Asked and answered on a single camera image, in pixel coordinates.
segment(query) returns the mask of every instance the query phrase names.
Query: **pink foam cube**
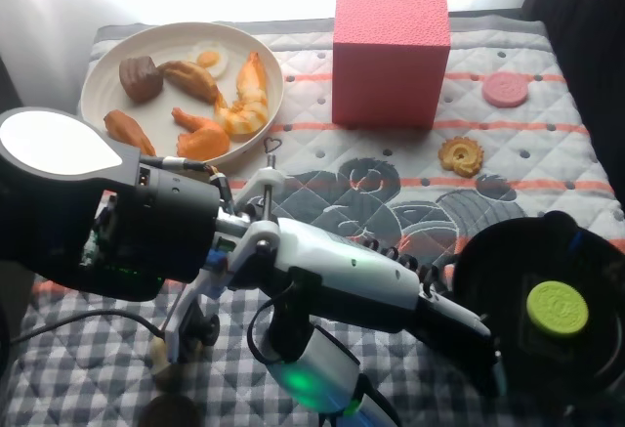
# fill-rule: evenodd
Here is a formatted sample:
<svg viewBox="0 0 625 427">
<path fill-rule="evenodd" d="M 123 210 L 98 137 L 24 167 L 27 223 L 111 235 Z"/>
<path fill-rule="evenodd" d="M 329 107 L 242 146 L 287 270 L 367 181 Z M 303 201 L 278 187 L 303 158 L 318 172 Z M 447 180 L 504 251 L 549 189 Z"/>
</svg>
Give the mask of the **pink foam cube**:
<svg viewBox="0 0 625 427">
<path fill-rule="evenodd" d="M 430 129 L 449 55 L 447 0 L 337 0 L 332 121 Z"/>
</svg>

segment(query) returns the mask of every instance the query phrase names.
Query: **fried egg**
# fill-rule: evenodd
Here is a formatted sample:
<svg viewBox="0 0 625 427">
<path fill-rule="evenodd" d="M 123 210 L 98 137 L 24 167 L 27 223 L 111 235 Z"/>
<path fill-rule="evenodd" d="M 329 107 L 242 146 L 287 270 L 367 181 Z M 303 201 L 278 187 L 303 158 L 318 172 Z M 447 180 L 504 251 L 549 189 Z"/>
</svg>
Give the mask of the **fried egg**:
<svg viewBox="0 0 625 427">
<path fill-rule="evenodd" d="M 217 41 L 197 43 L 188 53 L 188 60 L 204 67 L 214 77 L 220 77 L 228 66 L 228 51 Z"/>
</svg>

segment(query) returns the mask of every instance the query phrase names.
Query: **gingham pattern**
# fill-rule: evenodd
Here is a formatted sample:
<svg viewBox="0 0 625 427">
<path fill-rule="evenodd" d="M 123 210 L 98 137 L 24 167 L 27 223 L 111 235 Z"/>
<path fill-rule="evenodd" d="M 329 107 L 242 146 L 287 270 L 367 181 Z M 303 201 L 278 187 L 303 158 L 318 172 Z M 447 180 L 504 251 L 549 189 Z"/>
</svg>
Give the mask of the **gingham pattern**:
<svg viewBox="0 0 625 427">
<path fill-rule="evenodd" d="M 342 235 L 375 233 L 389 244 L 417 236 L 410 251 L 418 257 L 430 253 L 432 259 L 490 223 L 550 209 L 565 210 L 580 225 L 621 243 L 623 213 L 609 188 L 601 187 L 607 184 L 604 170 L 565 84 L 532 81 L 529 101 L 510 111 L 486 104 L 479 78 L 462 75 L 507 69 L 560 76 L 541 25 L 501 19 L 456 23 L 452 30 L 460 29 L 452 33 L 447 72 L 460 75 L 444 80 L 437 112 L 437 122 L 443 123 L 427 137 L 344 131 L 329 124 L 331 81 L 322 75 L 332 68 L 331 21 L 297 23 L 307 30 L 294 30 L 289 22 L 243 26 L 275 51 L 287 76 L 267 144 L 273 148 L 281 142 L 274 151 L 277 165 L 294 178 L 275 198 L 276 212 Z M 104 28 L 90 68 L 120 39 L 144 28 Z M 526 128 L 497 127 L 511 120 Z M 563 125 L 577 129 L 562 130 Z M 484 148 L 481 174 L 487 176 L 477 183 L 453 183 L 458 178 L 440 169 L 438 148 L 457 135 L 470 136 Z M 520 156 L 522 149 L 529 158 Z M 258 145 L 224 169 L 240 186 L 261 166 L 265 156 Z M 543 180 L 552 183 L 536 183 Z M 356 207 L 347 207 L 349 200 Z M 465 210 L 462 204 L 470 206 Z M 135 304 L 62 291 L 39 279 L 22 329 L 102 307 L 133 311 L 161 324 L 179 290 L 169 283 L 154 301 Z M 227 292 L 218 303 L 222 332 L 216 346 L 202 363 L 187 367 L 183 393 L 198 404 L 207 426 L 316 425 L 316 416 L 288 398 L 247 348 L 244 330 L 265 300 L 258 291 Z M 263 315 L 257 334 L 268 324 L 269 316 Z M 459 372 L 407 334 L 321 324 L 362 361 L 404 425 L 554 425 L 528 400 L 483 400 Z M 7 425 L 137 425 L 142 408 L 158 394 L 148 368 L 149 339 L 147 330 L 118 317 L 82 320 L 33 338 L 13 368 Z M 598 421 L 577 416 L 562 425 Z M 615 425 L 609 414 L 601 421 Z"/>
</svg>

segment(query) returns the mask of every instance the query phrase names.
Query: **egg yolk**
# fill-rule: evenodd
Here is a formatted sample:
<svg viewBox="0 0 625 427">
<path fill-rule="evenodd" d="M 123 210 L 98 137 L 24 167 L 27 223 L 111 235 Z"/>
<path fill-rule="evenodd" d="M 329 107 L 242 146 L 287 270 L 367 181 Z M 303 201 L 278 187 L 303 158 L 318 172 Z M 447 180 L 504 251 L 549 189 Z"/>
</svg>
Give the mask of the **egg yolk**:
<svg viewBox="0 0 625 427">
<path fill-rule="evenodd" d="M 197 57 L 197 64 L 201 67 L 212 67 L 219 62 L 219 53 L 215 51 L 204 51 Z"/>
</svg>

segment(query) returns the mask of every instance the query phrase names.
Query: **plate rim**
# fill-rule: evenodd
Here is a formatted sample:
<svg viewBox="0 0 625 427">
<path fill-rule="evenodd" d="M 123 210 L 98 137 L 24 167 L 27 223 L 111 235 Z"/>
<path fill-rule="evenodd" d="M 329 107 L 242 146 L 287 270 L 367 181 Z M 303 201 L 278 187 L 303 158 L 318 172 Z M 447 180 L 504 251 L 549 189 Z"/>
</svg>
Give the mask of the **plate rim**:
<svg viewBox="0 0 625 427">
<path fill-rule="evenodd" d="M 189 24 L 196 24 L 196 25 L 207 26 L 207 27 L 218 26 L 220 28 L 224 28 L 227 31 L 235 31 L 237 33 L 242 33 L 244 36 L 253 38 L 256 42 L 258 42 L 258 44 L 265 47 L 265 49 L 267 49 L 267 51 L 269 52 L 269 54 L 271 54 L 271 57 L 275 61 L 277 68 L 279 70 L 279 74 L 280 74 L 280 82 L 279 82 L 279 87 L 278 87 L 279 99 L 277 101 L 275 114 L 273 115 L 273 117 L 269 119 L 267 124 L 265 124 L 265 126 L 263 126 L 251 139 L 245 142 L 242 146 L 238 147 L 237 149 L 233 151 L 228 151 L 218 157 L 212 158 L 210 160 L 205 160 L 205 163 L 210 163 L 213 165 L 226 163 L 228 161 L 234 160 L 238 156 L 250 150 L 252 147 L 256 146 L 256 144 L 258 144 L 261 141 L 261 139 L 265 136 L 265 134 L 267 134 L 267 132 L 270 130 L 271 126 L 275 122 L 277 113 L 279 112 L 280 107 L 282 106 L 282 101 L 284 100 L 284 73 L 282 72 L 282 65 L 280 64 L 279 60 L 277 59 L 273 51 L 270 49 L 270 47 L 267 44 L 265 44 L 263 41 L 256 38 L 254 35 L 248 33 L 247 31 L 243 31 L 242 29 L 236 28 L 234 26 L 230 26 L 222 22 L 217 23 L 217 22 L 212 22 L 212 21 L 176 21 L 173 23 L 160 24 L 160 25 L 153 26 L 151 28 L 142 29 L 141 31 L 138 31 L 128 36 L 127 38 L 122 39 L 121 41 L 119 41 L 119 43 L 117 43 L 110 50 L 106 51 L 106 53 L 101 58 L 98 59 L 94 67 L 89 71 L 89 73 L 85 77 L 85 81 L 82 85 L 82 89 L 80 90 L 80 109 L 78 111 L 78 117 L 81 120 L 87 122 L 89 125 L 93 126 L 91 121 L 89 121 L 89 119 L 87 119 L 84 114 L 85 92 L 87 90 L 88 85 L 90 84 L 91 79 L 93 78 L 94 72 L 96 72 L 96 69 L 98 68 L 98 65 L 100 65 L 102 61 L 104 61 L 105 58 L 109 58 L 109 59 L 113 58 L 115 55 L 115 50 L 117 50 L 117 48 L 119 48 L 122 44 L 124 44 L 125 42 L 135 37 L 139 37 L 140 35 L 143 35 L 150 31 L 159 30 L 161 28 L 170 28 L 170 27 L 183 26 L 183 25 L 189 25 Z"/>
</svg>

